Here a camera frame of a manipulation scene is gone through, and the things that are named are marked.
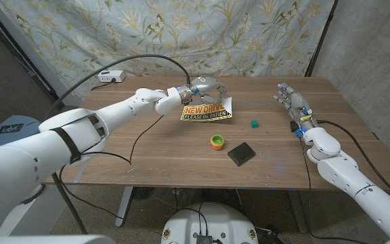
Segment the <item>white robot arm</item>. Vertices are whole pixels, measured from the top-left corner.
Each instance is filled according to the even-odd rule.
[[[295,122],[295,133],[302,137],[308,158],[328,182],[347,193],[390,238],[390,195],[371,182],[354,159],[341,150],[338,140],[319,127],[307,100],[285,83],[278,85],[281,98]]]
[[[97,111],[78,108],[56,115],[39,126],[41,133],[0,146],[0,225],[7,214],[42,181],[63,165],[91,160],[88,152],[104,150],[109,135],[135,117],[155,110],[165,115],[196,94],[224,86],[210,77],[193,84],[161,90],[138,89],[134,96]]]

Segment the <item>yellow sign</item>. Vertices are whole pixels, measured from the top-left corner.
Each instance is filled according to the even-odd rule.
[[[197,106],[185,106],[181,114],[182,121],[215,121],[219,119],[232,118],[222,103],[203,104]]]

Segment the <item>black square object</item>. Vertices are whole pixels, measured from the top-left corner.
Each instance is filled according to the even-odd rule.
[[[230,156],[237,166],[241,166],[249,159],[252,159],[255,156],[255,152],[246,142],[243,142],[228,152],[228,156]]]

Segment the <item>floral curtain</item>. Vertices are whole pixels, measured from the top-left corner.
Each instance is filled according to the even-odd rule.
[[[0,0],[32,47],[67,87],[137,54],[176,59],[191,75],[303,76],[334,0]],[[112,69],[182,76],[158,58]],[[81,98],[98,82],[74,92]]]

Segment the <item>white robot body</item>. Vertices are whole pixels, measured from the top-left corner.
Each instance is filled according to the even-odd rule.
[[[199,203],[188,208],[198,211]],[[197,243],[197,236],[206,235],[206,225],[196,211],[182,209],[165,224],[162,232],[162,244],[170,243]],[[208,235],[212,240],[222,243],[257,244],[258,238],[252,222],[239,211],[221,203],[203,203],[200,212],[207,221]]]

